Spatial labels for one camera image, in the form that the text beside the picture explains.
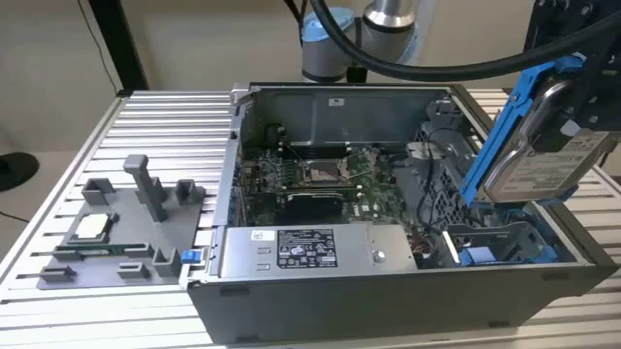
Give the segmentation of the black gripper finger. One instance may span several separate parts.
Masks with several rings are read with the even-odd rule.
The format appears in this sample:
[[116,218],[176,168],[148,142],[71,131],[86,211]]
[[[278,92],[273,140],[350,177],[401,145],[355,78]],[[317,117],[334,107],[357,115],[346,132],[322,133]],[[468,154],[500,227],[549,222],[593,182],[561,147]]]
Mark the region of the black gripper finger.
[[558,59],[544,87],[558,82],[566,87],[538,129],[533,148],[540,152],[560,151],[584,129],[620,131],[620,48]]

